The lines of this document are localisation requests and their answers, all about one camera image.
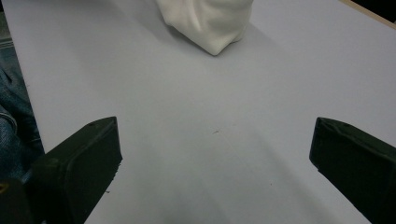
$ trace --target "person's leg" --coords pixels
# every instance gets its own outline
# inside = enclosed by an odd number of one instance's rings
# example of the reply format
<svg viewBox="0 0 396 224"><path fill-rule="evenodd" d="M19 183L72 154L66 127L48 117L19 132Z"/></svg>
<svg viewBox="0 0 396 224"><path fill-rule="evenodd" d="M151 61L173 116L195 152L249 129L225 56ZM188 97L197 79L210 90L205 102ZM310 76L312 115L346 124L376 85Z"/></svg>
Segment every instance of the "person's leg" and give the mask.
<svg viewBox="0 0 396 224"><path fill-rule="evenodd" d="M4 166L8 164L9 169L20 175L19 172L27 172L30 164L44 154L44 149L15 50L1 49L0 54L0 113L3 115L0 172L6 171L8 168ZM13 164L11 158L20 164Z"/></svg>
<svg viewBox="0 0 396 224"><path fill-rule="evenodd" d="M0 106L0 179L22 178L26 171L22 167L23 145L17 136L17 123Z"/></svg>

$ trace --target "white surface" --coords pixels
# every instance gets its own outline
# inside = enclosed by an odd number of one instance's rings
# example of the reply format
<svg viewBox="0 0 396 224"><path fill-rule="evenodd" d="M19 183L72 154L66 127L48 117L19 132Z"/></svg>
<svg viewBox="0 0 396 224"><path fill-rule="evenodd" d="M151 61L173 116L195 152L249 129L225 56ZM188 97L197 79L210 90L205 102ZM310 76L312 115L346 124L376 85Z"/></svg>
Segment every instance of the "white surface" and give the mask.
<svg viewBox="0 0 396 224"><path fill-rule="evenodd" d="M218 55L242 39L253 0L157 0L166 24Z"/></svg>
<svg viewBox="0 0 396 224"><path fill-rule="evenodd" d="M154 0L3 0L44 147L117 116L87 223L369 223L308 159L316 117L396 146L396 31L331 0L253 4L212 57Z"/></svg>

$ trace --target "black object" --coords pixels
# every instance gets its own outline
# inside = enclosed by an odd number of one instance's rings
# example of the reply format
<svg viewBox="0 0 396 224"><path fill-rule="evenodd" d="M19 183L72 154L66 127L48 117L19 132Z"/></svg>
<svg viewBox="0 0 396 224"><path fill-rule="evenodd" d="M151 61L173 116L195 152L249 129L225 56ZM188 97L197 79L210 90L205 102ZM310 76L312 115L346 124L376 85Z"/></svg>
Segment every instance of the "black object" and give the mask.
<svg viewBox="0 0 396 224"><path fill-rule="evenodd" d="M396 223L396 148L318 118L309 159L372 223Z"/></svg>
<svg viewBox="0 0 396 224"><path fill-rule="evenodd" d="M84 223L113 180L121 160L115 117L99 119L84 126L32 164L32 177L25 184L30 208L26 218L31 221L4 220L5 211L1 210L0 223L30 224L43 220L47 224ZM4 183L8 190L14 186L12 181ZM14 195L23 192L22 189L12 189ZM11 198L1 204L12 204L14 200L23 203L23 198ZM13 211L25 211L25 205Z"/></svg>

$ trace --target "white bag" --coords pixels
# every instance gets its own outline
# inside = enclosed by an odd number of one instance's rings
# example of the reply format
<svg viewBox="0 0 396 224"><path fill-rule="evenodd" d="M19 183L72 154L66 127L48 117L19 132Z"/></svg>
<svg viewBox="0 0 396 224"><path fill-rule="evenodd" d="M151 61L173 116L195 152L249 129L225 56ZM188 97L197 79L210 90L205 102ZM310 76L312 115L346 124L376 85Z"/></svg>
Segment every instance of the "white bag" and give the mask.
<svg viewBox="0 0 396 224"><path fill-rule="evenodd" d="M157 0L166 24L218 55L242 38L253 0Z"/></svg>

